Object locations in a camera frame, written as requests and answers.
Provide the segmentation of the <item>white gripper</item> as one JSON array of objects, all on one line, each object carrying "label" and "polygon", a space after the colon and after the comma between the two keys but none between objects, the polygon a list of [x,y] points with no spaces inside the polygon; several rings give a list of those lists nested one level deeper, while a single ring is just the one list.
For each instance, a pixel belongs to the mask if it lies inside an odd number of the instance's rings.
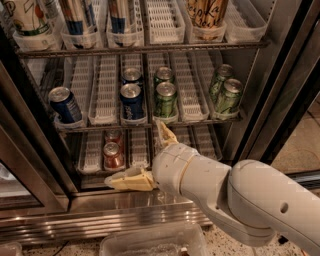
[{"label": "white gripper", "polygon": [[104,180],[106,186],[119,191],[152,191],[157,185],[160,190],[169,194],[181,194],[183,174],[191,160],[198,155],[198,151],[178,143],[176,135],[164,122],[157,120],[156,125],[159,143],[164,149],[154,157],[152,172],[131,167],[108,176]]}]

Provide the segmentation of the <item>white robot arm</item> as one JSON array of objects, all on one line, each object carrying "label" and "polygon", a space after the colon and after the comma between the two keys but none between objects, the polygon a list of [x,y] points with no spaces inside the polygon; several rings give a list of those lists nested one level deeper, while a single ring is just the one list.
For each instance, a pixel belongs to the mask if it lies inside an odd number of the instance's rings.
[{"label": "white robot arm", "polygon": [[152,169],[129,168],[105,180],[121,191],[158,188],[194,202],[226,234],[252,247],[277,234],[310,256],[320,256],[320,198],[282,172],[256,160],[228,166],[180,143],[156,123],[160,151]]}]

